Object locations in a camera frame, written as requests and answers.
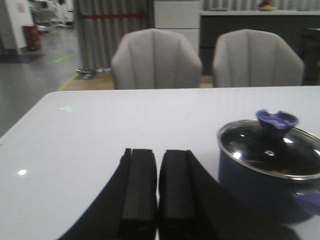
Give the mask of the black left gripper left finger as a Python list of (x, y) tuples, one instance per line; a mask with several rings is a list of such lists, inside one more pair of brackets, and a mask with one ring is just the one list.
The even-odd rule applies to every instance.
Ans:
[(153, 240), (157, 164), (150, 149), (127, 148), (110, 180), (62, 240)]

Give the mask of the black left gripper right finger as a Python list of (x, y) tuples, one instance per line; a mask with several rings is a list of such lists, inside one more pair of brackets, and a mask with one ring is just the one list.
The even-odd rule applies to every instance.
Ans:
[(190, 150), (167, 150), (159, 176), (161, 240), (298, 240), (229, 192)]

